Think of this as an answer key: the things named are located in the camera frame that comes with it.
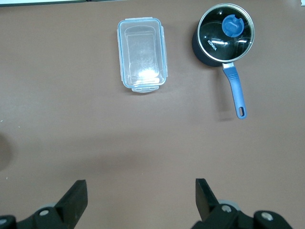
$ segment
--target blue handle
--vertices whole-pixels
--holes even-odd
[[[243,90],[240,84],[237,70],[234,66],[224,68],[224,73],[228,77],[228,80],[231,85],[237,117],[240,119],[245,119],[247,117],[247,109],[244,103]]]

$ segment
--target screw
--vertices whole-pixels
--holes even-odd
[[[7,221],[7,219],[0,219],[0,225],[6,224]]]
[[[39,213],[40,216],[45,216],[45,215],[48,215],[49,213],[49,210],[43,210]]]
[[[268,212],[263,212],[262,213],[262,217],[268,221],[272,221],[273,220],[273,217],[272,215],[270,215]]]
[[[231,211],[232,211],[232,209],[231,209],[228,205],[223,205],[223,206],[221,207],[221,209],[222,209],[223,211],[225,211],[225,212],[231,212]]]

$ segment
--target clear plastic container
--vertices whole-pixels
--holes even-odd
[[[132,18],[118,25],[122,82],[134,92],[159,89],[167,77],[164,31],[156,18]]]

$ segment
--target table surface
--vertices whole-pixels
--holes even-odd
[[[305,8],[298,0],[232,0],[255,40],[235,63],[248,117],[236,117],[221,68],[191,39],[220,0],[127,0],[0,8],[0,215],[22,220],[86,179],[77,229],[189,229],[195,179],[218,199],[305,225]],[[168,79],[123,86],[117,25],[158,18]]]

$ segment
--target blue lid knob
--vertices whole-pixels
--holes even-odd
[[[244,21],[231,14],[223,20],[222,29],[228,37],[238,37],[244,31]]]

